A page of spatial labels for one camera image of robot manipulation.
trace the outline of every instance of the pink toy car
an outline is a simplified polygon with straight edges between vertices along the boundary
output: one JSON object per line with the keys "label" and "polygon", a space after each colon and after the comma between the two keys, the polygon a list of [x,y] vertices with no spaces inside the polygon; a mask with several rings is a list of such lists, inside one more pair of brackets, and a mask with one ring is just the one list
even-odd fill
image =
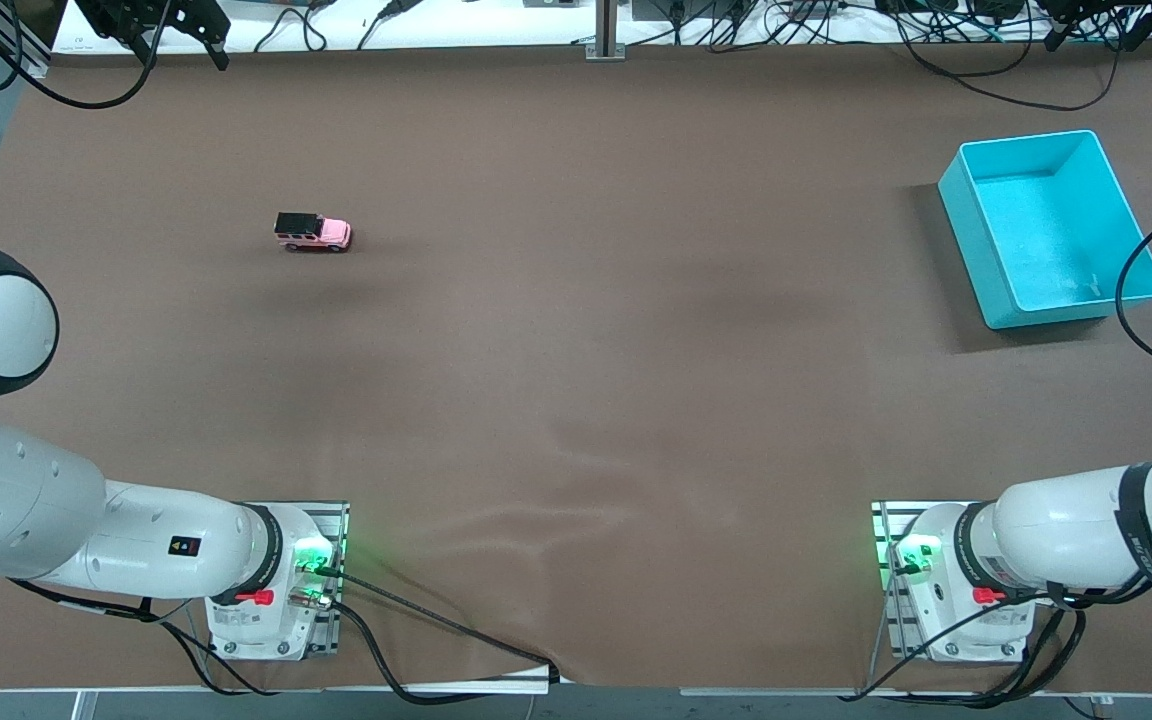
{"label": "pink toy car", "polygon": [[329,252],[349,249],[353,228],[344,220],[333,220],[314,213],[279,213],[274,223],[279,245],[288,252],[308,247],[325,247]]}

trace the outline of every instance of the small display sticker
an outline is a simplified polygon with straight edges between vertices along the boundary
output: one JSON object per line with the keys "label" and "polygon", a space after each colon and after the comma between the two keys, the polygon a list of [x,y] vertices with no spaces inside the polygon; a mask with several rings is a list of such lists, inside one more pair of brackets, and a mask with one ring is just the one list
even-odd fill
{"label": "small display sticker", "polygon": [[198,556],[198,546],[202,544],[202,538],[187,538],[182,536],[172,536],[172,543],[168,544],[168,555],[184,555],[187,558]]}

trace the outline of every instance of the red button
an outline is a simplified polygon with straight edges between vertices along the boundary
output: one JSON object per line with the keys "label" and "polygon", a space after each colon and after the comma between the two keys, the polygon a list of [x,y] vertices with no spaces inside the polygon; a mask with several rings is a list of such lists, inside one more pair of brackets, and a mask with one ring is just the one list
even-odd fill
{"label": "red button", "polygon": [[990,602],[996,602],[1006,598],[1007,593],[998,592],[995,589],[988,588],[972,588],[972,600],[977,605],[990,605]]}
{"label": "red button", "polygon": [[256,592],[244,592],[234,596],[234,600],[250,600],[256,605],[274,605],[274,591],[263,589]]}

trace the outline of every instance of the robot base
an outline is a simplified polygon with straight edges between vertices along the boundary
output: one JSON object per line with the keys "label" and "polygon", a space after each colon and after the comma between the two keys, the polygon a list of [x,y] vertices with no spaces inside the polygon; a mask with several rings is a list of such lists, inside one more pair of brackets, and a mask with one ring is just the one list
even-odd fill
{"label": "robot base", "polygon": [[[890,546],[881,543],[890,547],[890,568],[909,568],[910,564],[918,568],[916,573],[897,574],[890,583],[896,592],[887,598],[888,606],[896,606],[896,623],[902,632],[909,626],[916,626],[918,632],[918,637],[900,643],[904,646],[900,655],[990,605],[977,601],[975,588],[955,556],[954,530],[967,503],[927,502],[924,506],[925,510],[916,515],[908,529],[888,525],[882,530],[888,537],[904,535]],[[884,510],[884,524],[890,520]],[[927,657],[939,662],[1018,662],[1033,622],[1034,602],[1001,607],[934,642],[927,647]]]}
{"label": "robot base", "polygon": [[[283,532],[283,553],[274,578],[266,585],[266,605],[244,600],[221,606],[206,601],[211,647],[225,660],[303,660],[311,655],[334,655],[340,637],[340,619],[324,611],[326,601],[339,600],[338,579],[305,571],[306,562],[325,562],[342,568],[348,530],[347,502],[257,502],[268,507]],[[297,605],[311,598],[323,602]]]}

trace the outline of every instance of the turquoise container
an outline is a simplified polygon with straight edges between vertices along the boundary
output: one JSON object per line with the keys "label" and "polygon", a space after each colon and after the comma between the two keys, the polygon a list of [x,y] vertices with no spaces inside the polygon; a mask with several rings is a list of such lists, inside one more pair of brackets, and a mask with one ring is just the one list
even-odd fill
{"label": "turquoise container", "polygon": [[[968,142],[940,184],[984,324],[993,329],[1114,314],[1140,227],[1092,131]],[[1152,253],[1124,305],[1152,300]]]}

